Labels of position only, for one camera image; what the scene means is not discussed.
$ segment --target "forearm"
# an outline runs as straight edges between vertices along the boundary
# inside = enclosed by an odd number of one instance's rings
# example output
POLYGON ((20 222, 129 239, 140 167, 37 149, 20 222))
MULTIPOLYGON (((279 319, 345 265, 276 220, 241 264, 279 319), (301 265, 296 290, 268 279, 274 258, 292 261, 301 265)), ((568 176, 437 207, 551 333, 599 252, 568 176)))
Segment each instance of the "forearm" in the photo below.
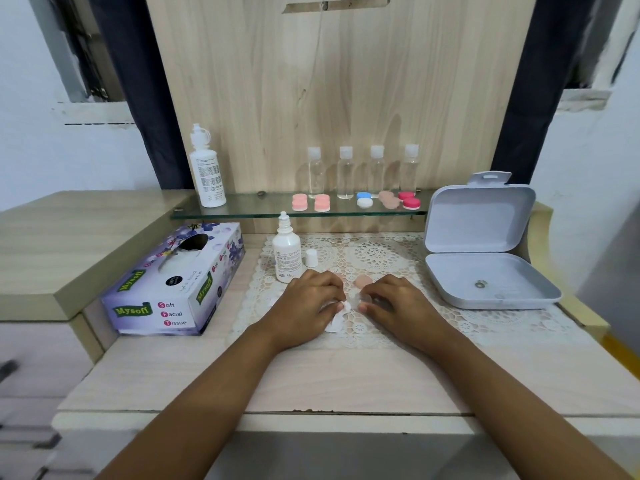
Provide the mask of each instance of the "forearm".
POLYGON ((629 478, 560 414, 453 332, 432 356, 521 478, 629 478))
POLYGON ((202 479, 277 350, 249 327, 149 423, 98 479, 202 479))

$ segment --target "white lace tablecloth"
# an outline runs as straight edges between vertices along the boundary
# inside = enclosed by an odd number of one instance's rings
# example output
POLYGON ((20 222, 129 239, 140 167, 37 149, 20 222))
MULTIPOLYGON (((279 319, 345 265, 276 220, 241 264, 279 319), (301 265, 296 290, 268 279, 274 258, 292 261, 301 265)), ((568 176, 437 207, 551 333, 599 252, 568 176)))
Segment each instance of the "white lace tablecloth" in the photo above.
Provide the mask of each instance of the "white lace tablecloth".
MULTIPOLYGON (((269 300, 279 297, 286 284, 276 280, 271 240, 268 237, 249 289, 227 343, 233 341, 269 309, 269 300)), ((353 281, 360 274, 374 281, 391 273, 404 276, 417 286, 436 309, 476 344, 481 346, 519 344, 586 344, 592 338, 580 329, 557 306, 543 310, 460 310, 440 297, 427 274, 424 258, 427 251, 421 233, 324 233, 301 237, 304 250, 317 250, 316 271, 330 270, 345 275, 344 291, 355 297, 359 290, 353 281)), ((356 310, 345 315, 337 333, 323 333, 301 348, 395 348, 398 345, 356 310)))

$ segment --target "white plastic bottle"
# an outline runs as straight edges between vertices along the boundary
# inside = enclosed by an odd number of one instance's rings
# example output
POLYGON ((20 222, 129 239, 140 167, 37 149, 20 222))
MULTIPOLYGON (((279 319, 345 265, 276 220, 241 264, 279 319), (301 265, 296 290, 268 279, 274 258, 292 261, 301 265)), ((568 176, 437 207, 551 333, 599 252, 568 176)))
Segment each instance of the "white plastic bottle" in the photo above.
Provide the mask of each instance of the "white plastic bottle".
POLYGON ((193 125, 191 144, 195 151, 189 154, 196 180, 198 197, 203 207, 220 207, 227 203, 225 188, 220 175, 218 154, 209 149, 211 134, 199 124, 193 125))
POLYGON ((353 147, 340 147, 338 161, 338 198, 353 198, 353 147))
POLYGON ((400 162, 400 190, 415 193, 415 178, 418 175, 417 144, 404 145, 404 159, 400 162))
POLYGON ((385 184, 385 147, 373 145, 371 147, 371 160, 369 161, 369 181, 367 190, 373 198, 378 197, 380 191, 384 190, 385 184))
POLYGON ((284 210, 278 217, 278 234, 273 238, 276 257, 276 278, 283 283, 299 278, 302 274, 302 247, 300 238, 293 232, 291 220, 284 210))
POLYGON ((320 159, 320 148, 310 146, 307 149, 309 157, 309 197, 324 193, 324 164, 320 159))

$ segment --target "facial tissue box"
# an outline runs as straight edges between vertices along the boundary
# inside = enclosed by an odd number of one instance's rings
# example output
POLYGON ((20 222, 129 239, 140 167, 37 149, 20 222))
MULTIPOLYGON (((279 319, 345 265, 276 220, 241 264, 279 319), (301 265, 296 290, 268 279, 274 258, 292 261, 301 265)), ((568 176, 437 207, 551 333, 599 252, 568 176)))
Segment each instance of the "facial tissue box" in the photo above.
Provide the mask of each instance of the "facial tissue box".
POLYGON ((200 335, 244 256, 240 224, 180 227, 102 297, 128 335, 200 335))

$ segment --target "glass shelf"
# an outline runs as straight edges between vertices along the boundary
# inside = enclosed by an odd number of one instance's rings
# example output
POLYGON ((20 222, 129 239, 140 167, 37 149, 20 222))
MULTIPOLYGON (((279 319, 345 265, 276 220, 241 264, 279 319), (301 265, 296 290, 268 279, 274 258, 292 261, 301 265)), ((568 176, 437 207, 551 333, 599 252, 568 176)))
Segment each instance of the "glass shelf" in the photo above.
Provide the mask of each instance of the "glass shelf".
POLYGON ((335 192, 329 192, 331 210, 328 212, 316 212, 314 200, 309 198, 308 209, 296 212, 291 209, 293 194, 297 192, 267 192, 252 194, 229 194, 227 203, 220 207, 203 207, 194 196, 184 207, 173 210, 172 219, 227 219, 227 218, 252 218, 252 217, 278 217, 281 211, 285 211, 291 217, 338 217, 338 216, 423 216, 427 213, 433 191, 423 190, 417 193, 420 199, 420 209, 407 210, 402 207, 387 209, 378 200, 373 199, 373 206, 361 209, 356 205, 356 197, 352 199, 338 199, 335 192))

